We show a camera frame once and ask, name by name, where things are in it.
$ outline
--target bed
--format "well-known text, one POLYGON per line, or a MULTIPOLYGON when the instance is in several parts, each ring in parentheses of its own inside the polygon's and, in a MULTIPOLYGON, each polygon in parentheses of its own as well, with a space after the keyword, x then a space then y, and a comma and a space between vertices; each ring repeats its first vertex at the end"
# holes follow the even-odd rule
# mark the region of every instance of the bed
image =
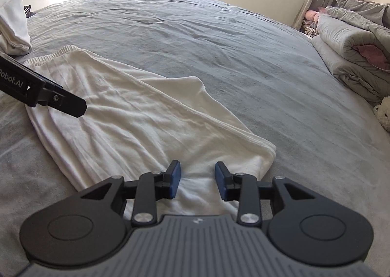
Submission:
MULTIPOLYGON (((253 133, 276 145, 265 180, 285 175, 366 216, 366 263, 390 268, 390 135, 340 84, 310 40, 214 0, 71 0, 28 19, 33 52, 73 44, 165 77, 197 76, 253 133)), ((75 192, 40 143, 24 105, 0 94, 0 272, 27 260, 18 231, 30 214, 75 192)))

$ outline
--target white stuffed animal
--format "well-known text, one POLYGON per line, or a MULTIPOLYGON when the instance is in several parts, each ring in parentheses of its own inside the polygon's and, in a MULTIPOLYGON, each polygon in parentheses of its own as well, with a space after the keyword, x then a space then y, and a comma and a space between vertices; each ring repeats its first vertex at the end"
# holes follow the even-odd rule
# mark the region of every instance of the white stuffed animal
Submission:
POLYGON ((390 96, 386 96, 382 104, 374 107, 374 114, 383 128, 390 132, 390 96))

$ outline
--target folded white cloth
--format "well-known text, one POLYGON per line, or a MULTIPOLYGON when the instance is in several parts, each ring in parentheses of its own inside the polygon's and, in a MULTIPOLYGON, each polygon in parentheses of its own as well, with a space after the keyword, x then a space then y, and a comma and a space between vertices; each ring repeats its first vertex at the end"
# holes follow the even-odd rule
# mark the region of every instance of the folded white cloth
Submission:
POLYGON ((215 163, 260 179, 274 160, 275 146, 212 99, 197 77, 168 79, 75 46, 25 65, 87 102, 79 119, 27 107, 43 145, 78 190, 113 175, 128 181, 165 171, 177 159, 178 193, 159 202, 159 214, 234 214, 237 204, 219 196, 215 163))
POLYGON ((0 0, 0 51, 8 55, 32 51, 23 0, 0 0))

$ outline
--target pink towel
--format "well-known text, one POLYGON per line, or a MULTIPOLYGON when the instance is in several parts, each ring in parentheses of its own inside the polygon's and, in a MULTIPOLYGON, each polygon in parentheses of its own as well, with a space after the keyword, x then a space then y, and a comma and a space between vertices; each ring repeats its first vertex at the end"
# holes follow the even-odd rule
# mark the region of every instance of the pink towel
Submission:
POLYGON ((353 49, 357 50, 374 67, 390 72, 390 64, 387 62, 383 52, 377 46, 365 44, 363 46, 354 46, 353 49))

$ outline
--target gray pillow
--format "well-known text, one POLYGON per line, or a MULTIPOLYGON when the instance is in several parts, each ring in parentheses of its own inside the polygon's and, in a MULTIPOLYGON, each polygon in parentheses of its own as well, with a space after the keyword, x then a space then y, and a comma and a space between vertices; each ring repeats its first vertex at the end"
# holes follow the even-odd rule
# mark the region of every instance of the gray pillow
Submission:
POLYGON ((364 18, 390 29, 390 4, 365 0, 336 0, 340 8, 351 10, 364 18))

